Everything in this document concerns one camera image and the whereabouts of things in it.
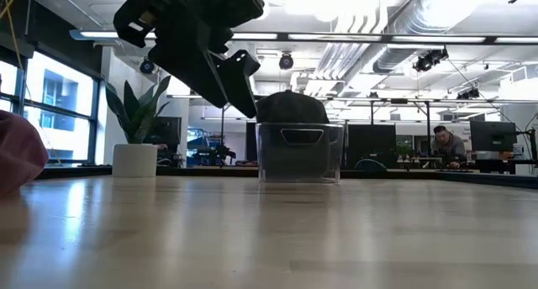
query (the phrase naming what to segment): potted plant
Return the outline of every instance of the potted plant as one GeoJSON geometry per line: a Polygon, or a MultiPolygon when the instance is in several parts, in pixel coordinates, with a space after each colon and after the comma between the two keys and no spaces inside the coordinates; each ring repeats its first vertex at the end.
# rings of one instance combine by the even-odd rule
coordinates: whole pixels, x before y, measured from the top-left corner
{"type": "Polygon", "coordinates": [[[157,111],[159,96],[168,88],[169,83],[168,76],[161,81],[155,94],[155,86],[153,86],[137,99],[131,85],[126,81],[123,103],[116,89],[106,84],[108,107],[118,117],[119,126],[124,130],[128,143],[114,146],[113,176],[153,177],[156,175],[157,147],[143,143],[155,118],[169,103],[163,104],[157,111]]]}

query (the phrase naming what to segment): white pot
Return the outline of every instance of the white pot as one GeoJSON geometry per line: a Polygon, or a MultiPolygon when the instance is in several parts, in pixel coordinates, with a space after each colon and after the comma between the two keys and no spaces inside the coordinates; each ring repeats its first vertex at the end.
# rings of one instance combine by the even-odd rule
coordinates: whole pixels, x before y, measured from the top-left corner
{"type": "Polygon", "coordinates": [[[112,175],[115,177],[155,177],[157,147],[150,144],[114,146],[112,175]]]}

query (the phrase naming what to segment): glass window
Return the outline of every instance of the glass window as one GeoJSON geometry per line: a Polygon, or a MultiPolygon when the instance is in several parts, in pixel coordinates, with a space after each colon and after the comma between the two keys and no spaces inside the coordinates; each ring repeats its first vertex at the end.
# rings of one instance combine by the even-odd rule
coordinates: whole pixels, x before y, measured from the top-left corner
{"type": "Polygon", "coordinates": [[[6,100],[0,100],[0,110],[11,112],[11,102],[6,100]]]}
{"type": "Polygon", "coordinates": [[[14,95],[17,86],[17,67],[0,61],[0,76],[2,76],[0,92],[14,95]]]}
{"type": "Polygon", "coordinates": [[[24,117],[37,128],[52,160],[87,160],[90,123],[39,108],[24,108],[24,117]]]}
{"type": "Polygon", "coordinates": [[[92,113],[93,79],[45,55],[36,52],[29,60],[27,85],[27,99],[87,116],[92,113]]]}

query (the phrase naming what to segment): bin handle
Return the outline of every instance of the bin handle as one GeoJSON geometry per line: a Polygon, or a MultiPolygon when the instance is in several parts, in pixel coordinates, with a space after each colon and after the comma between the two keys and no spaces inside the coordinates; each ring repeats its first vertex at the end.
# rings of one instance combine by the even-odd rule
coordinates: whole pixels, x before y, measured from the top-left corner
{"type": "Polygon", "coordinates": [[[325,131],[322,129],[280,129],[280,134],[282,135],[282,137],[284,138],[284,141],[286,141],[288,145],[316,145],[321,140],[321,137],[323,137],[324,132],[325,131]],[[293,132],[293,131],[316,132],[316,133],[321,133],[321,134],[319,135],[318,139],[313,143],[291,143],[286,139],[286,135],[284,133],[293,132]]]}

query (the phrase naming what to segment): cable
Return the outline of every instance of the cable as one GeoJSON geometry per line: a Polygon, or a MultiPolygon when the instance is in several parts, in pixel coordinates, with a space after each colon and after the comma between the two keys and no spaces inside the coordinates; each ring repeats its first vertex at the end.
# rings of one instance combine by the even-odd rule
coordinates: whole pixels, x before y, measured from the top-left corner
{"type": "MultiPolygon", "coordinates": [[[[474,87],[473,84],[465,77],[465,75],[463,75],[463,73],[456,67],[456,65],[454,65],[454,63],[452,62],[452,60],[450,60],[449,58],[447,58],[447,60],[452,64],[452,66],[454,66],[454,69],[456,69],[456,71],[460,74],[460,76],[462,76],[463,79],[465,79],[465,81],[471,86],[471,87],[474,87]]],[[[520,131],[520,132],[523,132],[523,130],[521,130],[518,125],[516,123],[514,123],[512,120],[510,120],[510,118],[508,118],[503,112],[501,112],[501,110],[494,106],[493,103],[491,103],[489,101],[489,99],[487,99],[480,91],[478,91],[478,94],[480,95],[480,97],[484,98],[484,100],[488,101],[489,105],[491,105],[493,108],[495,108],[495,110],[501,114],[501,116],[503,116],[505,119],[507,119],[510,123],[513,123],[515,125],[515,128],[520,131]]],[[[525,146],[527,147],[527,150],[530,151],[530,147],[529,147],[529,142],[527,141],[527,137],[523,134],[523,140],[525,141],[525,146]]]]}
{"type": "MultiPolygon", "coordinates": [[[[11,4],[14,2],[14,0],[5,0],[6,1],[6,8],[0,13],[0,18],[2,18],[2,16],[7,13],[8,14],[8,22],[9,22],[9,28],[10,28],[10,31],[11,31],[11,37],[13,39],[13,45],[15,47],[15,52],[17,54],[17,61],[18,61],[18,66],[20,67],[20,70],[24,73],[24,65],[23,65],[23,61],[20,57],[20,51],[18,50],[18,43],[17,43],[17,37],[15,36],[15,29],[13,27],[13,18],[11,17],[11,12],[10,12],[10,9],[9,7],[11,6],[11,4]]],[[[30,99],[32,99],[32,94],[30,93],[30,90],[28,88],[28,85],[26,85],[26,82],[24,82],[24,89],[26,92],[28,92],[29,94],[29,97],[30,99]]],[[[50,143],[50,140],[49,138],[47,137],[46,135],[46,132],[43,130],[43,127],[41,126],[41,123],[38,122],[38,125],[40,126],[41,128],[41,131],[45,137],[45,140],[46,140],[46,143],[49,145],[50,147],[50,150],[52,151],[52,154],[56,157],[58,163],[61,165],[61,160],[58,156],[58,153],[56,152],[56,150],[54,149],[54,147],[52,147],[52,144],[50,143]]]]}

